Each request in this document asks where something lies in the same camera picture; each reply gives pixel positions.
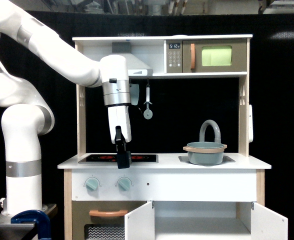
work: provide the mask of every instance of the range hood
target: range hood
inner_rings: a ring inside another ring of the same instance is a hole
[[[112,54],[120,55],[126,58],[128,75],[130,77],[138,76],[152,76],[153,69],[132,53],[132,46],[130,42],[113,42]]]

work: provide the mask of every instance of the microwave window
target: microwave window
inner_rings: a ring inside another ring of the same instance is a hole
[[[232,46],[203,46],[201,64],[203,66],[231,66]]]
[[[181,44],[180,43],[170,43],[169,44],[169,49],[180,49]]]

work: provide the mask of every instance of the knob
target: knob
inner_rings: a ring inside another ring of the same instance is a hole
[[[128,177],[122,177],[118,180],[118,187],[123,191],[128,191],[132,186],[132,181]]]
[[[95,191],[99,186],[99,181],[97,178],[88,178],[85,182],[85,186],[89,191]]]

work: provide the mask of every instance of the control panel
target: control panel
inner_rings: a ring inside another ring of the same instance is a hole
[[[167,73],[183,72],[183,41],[166,41],[166,68]]]
[[[72,201],[256,200],[255,169],[107,167],[73,169]]]

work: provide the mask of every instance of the toy kitchen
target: toy kitchen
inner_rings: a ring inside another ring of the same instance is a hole
[[[123,55],[129,79],[238,78],[238,152],[224,152],[219,127],[209,120],[199,142],[182,145],[181,153],[132,153],[130,167],[118,169],[114,153],[86,150],[85,87],[77,85],[78,154],[58,165],[64,170],[66,240],[288,239],[288,219],[264,207],[265,169],[272,166],[249,155],[251,38],[73,38],[92,60]],[[207,126],[215,129],[215,142],[199,146],[206,143]]]

